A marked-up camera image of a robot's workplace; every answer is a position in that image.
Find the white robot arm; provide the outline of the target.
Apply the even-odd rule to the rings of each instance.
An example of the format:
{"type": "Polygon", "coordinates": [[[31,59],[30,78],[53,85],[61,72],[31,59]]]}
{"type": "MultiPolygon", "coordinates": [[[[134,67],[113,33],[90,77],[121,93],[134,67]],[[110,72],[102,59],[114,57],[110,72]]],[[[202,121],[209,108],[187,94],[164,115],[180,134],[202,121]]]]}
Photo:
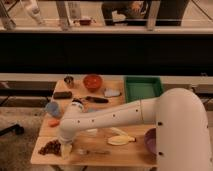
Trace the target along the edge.
{"type": "Polygon", "coordinates": [[[58,130],[59,141],[72,143],[79,131],[137,124],[156,126],[158,171],[213,171],[208,118],[199,97],[183,88],[161,96],[84,113],[71,102],[58,130]]]}

